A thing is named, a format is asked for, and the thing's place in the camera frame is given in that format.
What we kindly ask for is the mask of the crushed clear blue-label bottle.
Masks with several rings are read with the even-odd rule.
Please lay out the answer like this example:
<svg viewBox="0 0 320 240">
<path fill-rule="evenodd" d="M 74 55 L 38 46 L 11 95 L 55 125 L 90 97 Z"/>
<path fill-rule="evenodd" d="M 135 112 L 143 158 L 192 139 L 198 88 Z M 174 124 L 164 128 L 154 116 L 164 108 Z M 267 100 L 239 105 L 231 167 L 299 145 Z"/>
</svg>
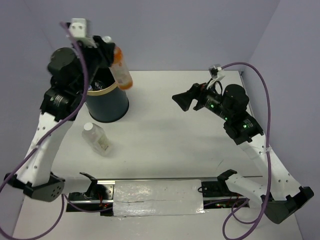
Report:
<svg viewBox="0 0 320 240">
<path fill-rule="evenodd" d="M 105 82 L 98 80 L 98 79 L 95 79 L 91 83 L 91 88 L 92 88 L 92 91 L 101 91 L 101 90 L 106 89 L 107 85 Z"/>
</svg>

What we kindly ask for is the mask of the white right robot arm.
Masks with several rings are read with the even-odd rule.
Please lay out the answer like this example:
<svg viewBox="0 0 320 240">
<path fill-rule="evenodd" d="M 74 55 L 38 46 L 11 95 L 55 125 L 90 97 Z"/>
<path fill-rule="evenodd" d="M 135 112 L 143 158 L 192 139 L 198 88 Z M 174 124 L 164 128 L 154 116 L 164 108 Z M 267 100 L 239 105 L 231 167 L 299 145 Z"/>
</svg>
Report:
<svg viewBox="0 0 320 240">
<path fill-rule="evenodd" d="M 313 190 L 295 180 L 275 152 L 267 146 L 266 134 L 247 112 L 249 97 L 242 86 L 229 84 L 223 94 L 219 94 L 204 83 L 195 83 L 188 91 L 173 95 L 172 99 L 185 112 L 196 100 L 195 111 L 206 108 L 222 118 L 227 135 L 247 154 L 264 177 L 271 177 L 266 185 L 259 185 L 244 179 L 235 170 L 227 170 L 217 177 L 217 190 L 221 195 L 238 193 L 257 205 L 267 200 L 264 214 L 275 224 L 282 223 L 314 196 Z"/>
</svg>

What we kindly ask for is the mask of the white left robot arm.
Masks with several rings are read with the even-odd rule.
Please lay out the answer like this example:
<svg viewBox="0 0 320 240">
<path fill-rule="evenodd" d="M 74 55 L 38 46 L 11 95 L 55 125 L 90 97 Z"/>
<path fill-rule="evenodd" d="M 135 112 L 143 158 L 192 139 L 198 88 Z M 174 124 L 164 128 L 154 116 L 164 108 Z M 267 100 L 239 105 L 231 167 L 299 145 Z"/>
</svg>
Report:
<svg viewBox="0 0 320 240">
<path fill-rule="evenodd" d="M 79 192 L 89 200 L 98 194 L 95 177 L 82 172 L 80 178 L 62 178 L 52 172 L 52 165 L 63 138 L 85 103 L 85 89 L 100 69 L 111 66 L 115 47 L 109 36 L 95 35 L 92 44 L 76 40 L 72 47 L 53 52 L 47 65 L 50 88 L 44 93 L 36 132 L 25 159 L 5 176 L 6 184 L 43 202 L 69 193 Z"/>
</svg>

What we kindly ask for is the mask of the orange label plastic bottle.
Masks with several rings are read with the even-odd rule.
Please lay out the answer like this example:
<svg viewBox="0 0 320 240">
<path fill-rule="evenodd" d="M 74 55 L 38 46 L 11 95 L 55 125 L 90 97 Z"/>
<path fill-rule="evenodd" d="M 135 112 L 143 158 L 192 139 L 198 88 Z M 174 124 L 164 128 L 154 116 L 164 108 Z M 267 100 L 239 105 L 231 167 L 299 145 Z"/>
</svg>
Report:
<svg viewBox="0 0 320 240">
<path fill-rule="evenodd" d="M 109 69 L 121 90 L 128 90 L 133 86 L 133 79 L 126 65 L 124 54 L 117 45 L 114 50 L 114 62 Z"/>
</svg>

